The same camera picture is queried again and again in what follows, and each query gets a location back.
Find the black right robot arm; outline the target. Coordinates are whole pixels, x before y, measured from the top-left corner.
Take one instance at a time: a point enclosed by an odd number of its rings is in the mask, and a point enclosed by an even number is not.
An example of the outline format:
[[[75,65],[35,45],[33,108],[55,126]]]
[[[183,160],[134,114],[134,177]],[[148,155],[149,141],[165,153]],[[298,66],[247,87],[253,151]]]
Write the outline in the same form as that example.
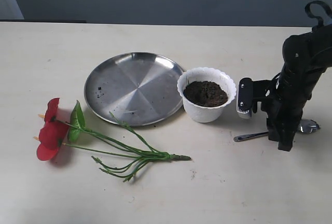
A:
[[[253,111],[257,102],[267,113],[268,139],[290,151],[303,108],[321,75],[331,67],[331,25],[292,35],[282,46],[284,65],[271,80],[253,83]]]

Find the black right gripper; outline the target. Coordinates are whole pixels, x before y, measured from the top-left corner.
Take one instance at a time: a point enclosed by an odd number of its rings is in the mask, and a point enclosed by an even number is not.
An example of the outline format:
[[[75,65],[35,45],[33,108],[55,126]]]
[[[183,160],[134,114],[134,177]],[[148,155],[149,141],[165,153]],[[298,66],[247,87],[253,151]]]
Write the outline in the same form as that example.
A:
[[[271,80],[253,81],[253,112],[261,102],[260,109],[267,114],[268,139],[278,141],[278,150],[291,151],[303,108],[314,87],[315,70],[294,74],[283,68]]]

